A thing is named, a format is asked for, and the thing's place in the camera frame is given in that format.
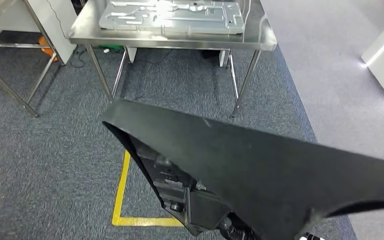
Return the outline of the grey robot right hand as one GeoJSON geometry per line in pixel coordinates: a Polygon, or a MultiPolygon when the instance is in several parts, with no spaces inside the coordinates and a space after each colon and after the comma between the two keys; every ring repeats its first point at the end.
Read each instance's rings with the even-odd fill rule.
{"type": "Polygon", "coordinates": [[[259,240],[255,232],[235,213],[228,214],[218,225],[220,234],[226,240],[259,240]]]}

